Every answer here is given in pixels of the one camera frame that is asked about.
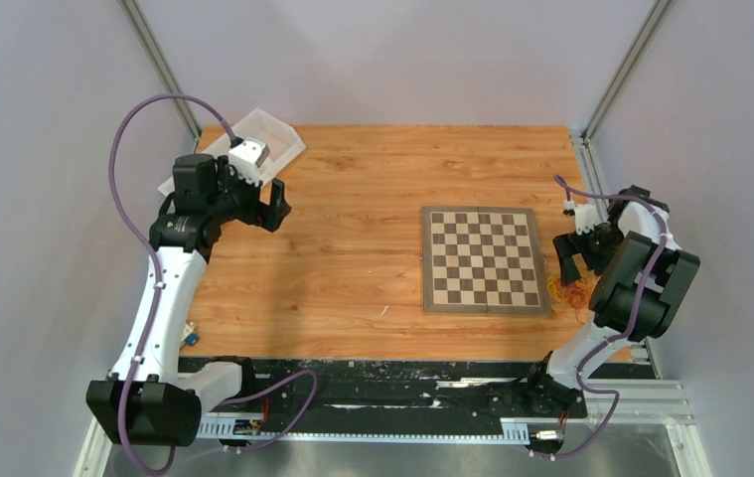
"plastic container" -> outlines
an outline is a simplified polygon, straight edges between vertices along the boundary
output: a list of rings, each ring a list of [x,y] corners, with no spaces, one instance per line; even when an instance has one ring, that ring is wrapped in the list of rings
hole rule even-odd
[[[233,125],[233,132],[239,137],[254,137],[268,145],[270,153],[268,158],[259,166],[259,178],[262,187],[271,182],[284,167],[288,166],[301,152],[306,150],[306,145],[301,140],[295,128],[268,114],[260,108],[251,111],[240,122]],[[201,151],[219,157],[227,154],[230,141],[226,134],[213,141],[210,146]],[[170,177],[157,188],[164,196],[175,191],[175,184]]]

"wooden tabletop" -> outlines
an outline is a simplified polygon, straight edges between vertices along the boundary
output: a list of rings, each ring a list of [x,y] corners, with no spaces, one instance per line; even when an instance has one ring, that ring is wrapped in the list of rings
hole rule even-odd
[[[531,207],[546,272],[559,274],[551,241],[573,221],[551,177],[581,187],[565,128],[296,129],[307,149],[278,176],[292,214],[274,234],[225,226],[190,310],[201,340],[185,355],[537,360],[581,326],[566,304],[537,317],[421,302],[423,206]],[[221,134],[205,129],[199,150]]]

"rubber band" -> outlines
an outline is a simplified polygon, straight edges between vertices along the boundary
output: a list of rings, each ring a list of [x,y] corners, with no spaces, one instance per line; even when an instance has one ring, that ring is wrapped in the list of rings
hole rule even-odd
[[[575,321],[582,325],[587,323],[581,321],[578,316],[581,310],[590,303],[590,293],[593,290],[592,282],[579,278],[574,283],[564,285],[559,276],[551,276],[546,280],[546,290],[556,303],[566,303],[573,309]]]

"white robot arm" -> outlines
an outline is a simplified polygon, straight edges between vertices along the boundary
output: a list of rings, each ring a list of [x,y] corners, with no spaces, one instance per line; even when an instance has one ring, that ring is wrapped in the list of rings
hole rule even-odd
[[[561,281],[567,285],[580,278],[572,259],[576,254],[601,278],[590,297],[590,321],[566,345],[532,367],[521,393],[527,410],[538,415],[566,412],[580,398],[583,381],[614,353],[647,337],[658,338],[672,324],[700,261],[680,249],[668,226],[661,228],[669,220],[669,207],[650,196],[649,191],[631,186],[616,197],[646,202],[662,224],[633,200],[611,201],[604,223],[598,222],[595,206],[564,202],[564,212],[576,219],[576,230],[553,240]],[[666,243],[659,250],[662,237]],[[651,271],[644,274],[658,251]],[[644,280],[638,299],[636,290]],[[636,318],[627,333],[632,312]]]
[[[207,269],[213,245],[222,225],[240,220],[270,232],[280,227],[291,208],[285,201],[285,185],[272,182],[270,204],[259,201],[262,187],[256,168],[268,156],[268,147],[247,138],[229,152],[214,158],[191,154],[175,161],[175,192],[166,198],[149,231],[156,250],[162,280],[156,279],[149,259],[148,279],[139,309],[122,354],[105,380],[89,384],[86,402],[105,433],[119,442],[119,394],[132,382],[126,415],[131,444],[186,446],[198,432],[201,416],[239,393],[242,368],[219,361],[178,380],[178,353],[196,287]],[[174,212],[169,207],[174,203]],[[151,331],[143,351],[137,345],[148,321],[152,299],[160,290]],[[135,363],[136,371],[129,376]]]

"white wall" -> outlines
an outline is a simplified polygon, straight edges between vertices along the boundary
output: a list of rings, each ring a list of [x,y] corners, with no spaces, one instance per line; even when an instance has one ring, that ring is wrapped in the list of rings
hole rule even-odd
[[[73,470],[86,385],[118,356],[144,282],[107,153],[157,92],[116,2],[0,0],[0,476]],[[155,187],[190,145],[168,104],[132,125],[117,171],[134,218],[155,217]]]
[[[228,117],[583,128],[652,0],[142,0]]]
[[[701,270],[657,352],[713,474],[754,475],[754,2],[680,0],[596,140],[613,188],[672,208]]]

